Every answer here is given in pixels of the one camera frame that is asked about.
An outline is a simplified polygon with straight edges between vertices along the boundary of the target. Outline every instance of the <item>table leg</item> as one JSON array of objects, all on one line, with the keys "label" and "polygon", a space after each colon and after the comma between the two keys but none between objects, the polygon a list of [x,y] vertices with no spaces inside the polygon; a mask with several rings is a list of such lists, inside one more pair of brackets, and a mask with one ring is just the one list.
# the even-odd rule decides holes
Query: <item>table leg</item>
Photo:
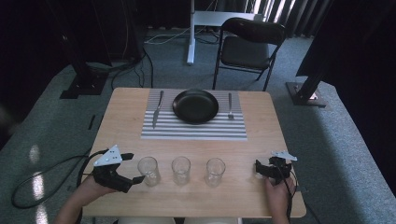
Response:
[{"label": "table leg", "polygon": [[194,28],[195,28],[195,22],[194,22],[194,0],[191,0],[191,17],[190,17],[190,44],[189,44],[189,54],[187,58],[187,64],[193,64],[194,63],[194,53],[195,53],[195,37],[194,37]]}]

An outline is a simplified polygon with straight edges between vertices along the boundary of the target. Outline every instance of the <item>striped placemat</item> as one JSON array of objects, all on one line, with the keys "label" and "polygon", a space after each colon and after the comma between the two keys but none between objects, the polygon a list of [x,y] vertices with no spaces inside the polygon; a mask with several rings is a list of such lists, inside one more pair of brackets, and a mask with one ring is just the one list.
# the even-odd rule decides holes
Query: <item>striped placemat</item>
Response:
[{"label": "striped placemat", "polygon": [[[173,112],[172,103],[184,90],[163,90],[163,104],[155,129],[152,117],[160,101],[161,89],[151,89],[145,114],[141,138],[144,139],[180,139],[180,140],[236,140],[247,141],[244,116],[237,91],[208,91],[219,102],[219,112],[210,121],[203,124],[188,124]],[[233,95],[233,116],[228,119],[228,93]]]}]

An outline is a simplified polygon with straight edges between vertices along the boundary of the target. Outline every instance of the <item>gray carpet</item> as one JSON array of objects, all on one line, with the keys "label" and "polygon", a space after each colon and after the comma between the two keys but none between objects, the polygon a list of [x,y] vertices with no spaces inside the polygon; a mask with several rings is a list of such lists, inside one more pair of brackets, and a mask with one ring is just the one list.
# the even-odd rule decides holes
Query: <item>gray carpet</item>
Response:
[{"label": "gray carpet", "polygon": [[[180,31],[157,30],[148,35],[176,32]],[[197,37],[215,40],[210,36]],[[314,212],[308,210],[305,217],[294,218],[292,223],[317,223],[313,214],[321,223],[395,223],[395,197],[334,87],[326,83],[318,87],[329,105],[324,109],[293,105],[289,97],[285,83],[304,82],[303,77],[295,77],[295,74],[311,41],[300,37],[286,40],[279,50],[267,89],[274,100],[288,149],[299,159],[293,165],[300,186],[306,189],[304,200]],[[186,64],[187,46],[186,38],[145,46],[153,62],[154,88],[211,88],[217,46],[197,41],[194,65]],[[139,87],[139,75],[140,84],[144,77],[144,87],[149,88],[149,74],[149,60],[145,58],[135,70],[118,74],[113,85]],[[115,73],[110,75],[99,96],[60,100],[59,96],[74,76],[74,70],[67,66],[51,81],[29,116],[0,151],[0,223],[51,223],[73,191],[81,162],[45,202],[27,209],[11,204],[12,192],[19,183],[66,158],[83,155],[94,141],[112,92],[110,82]],[[260,91],[263,79],[256,82],[254,78],[255,75],[221,72],[217,89]],[[47,195],[54,191],[77,161],[68,161],[28,181],[15,195],[18,205],[29,206],[41,198],[43,192]],[[114,220],[114,217],[83,218],[82,223],[112,223]],[[244,218],[244,223],[271,221]]]}]

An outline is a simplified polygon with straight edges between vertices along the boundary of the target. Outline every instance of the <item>wooden table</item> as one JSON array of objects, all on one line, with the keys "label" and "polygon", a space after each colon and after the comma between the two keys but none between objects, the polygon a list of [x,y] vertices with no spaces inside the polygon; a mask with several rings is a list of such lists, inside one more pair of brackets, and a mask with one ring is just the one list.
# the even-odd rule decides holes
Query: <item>wooden table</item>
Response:
[{"label": "wooden table", "polygon": [[[92,153],[118,145],[120,153],[132,152],[117,170],[128,178],[139,176],[137,163],[146,156],[157,159],[162,180],[155,187],[144,183],[128,193],[113,193],[84,207],[86,217],[269,217],[262,178],[255,160],[271,157],[271,151],[287,150],[273,102],[264,91],[239,91],[247,141],[141,139],[149,89],[117,88],[108,104]],[[177,156],[191,160],[191,181],[173,182],[171,162]],[[205,183],[205,165],[221,158],[226,171],[221,184]],[[86,172],[92,169],[94,158]],[[302,194],[293,198],[292,217],[305,215]]]}]

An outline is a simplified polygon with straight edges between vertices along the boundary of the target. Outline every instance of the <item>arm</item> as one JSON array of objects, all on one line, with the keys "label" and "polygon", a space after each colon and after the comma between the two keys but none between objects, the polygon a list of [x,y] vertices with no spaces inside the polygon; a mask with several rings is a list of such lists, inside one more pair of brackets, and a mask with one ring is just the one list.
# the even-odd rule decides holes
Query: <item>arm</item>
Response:
[{"label": "arm", "polygon": [[76,223],[81,208],[108,193],[116,192],[114,189],[103,187],[95,182],[89,175],[84,182],[73,192],[62,206],[55,218],[55,224]]},{"label": "arm", "polygon": [[[287,178],[286,182],[290,190],[295,188],[291,178]],[[264,187],[267,195],[267,202],[275,224],[289,224],[287,217],[288,210],[288,189],[284,182],[273,186],[268,177],[264,178]]]}]

